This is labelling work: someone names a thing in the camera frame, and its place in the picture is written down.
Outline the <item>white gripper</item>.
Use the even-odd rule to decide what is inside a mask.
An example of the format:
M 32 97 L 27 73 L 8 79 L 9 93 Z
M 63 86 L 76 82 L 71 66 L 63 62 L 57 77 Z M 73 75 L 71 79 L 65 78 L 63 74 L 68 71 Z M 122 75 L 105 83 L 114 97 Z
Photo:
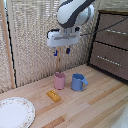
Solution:
M 79 42 L 80 33 L 62 34 L 59 29 L 53 29 L 47 33 L 47 45 L 49 47 L 58 47 L 72 45 Z M 58 50 L 55 50 L 54 56 L 57 56 Z M 70 48 L 66 49 L 66 54 L 70 54 Z

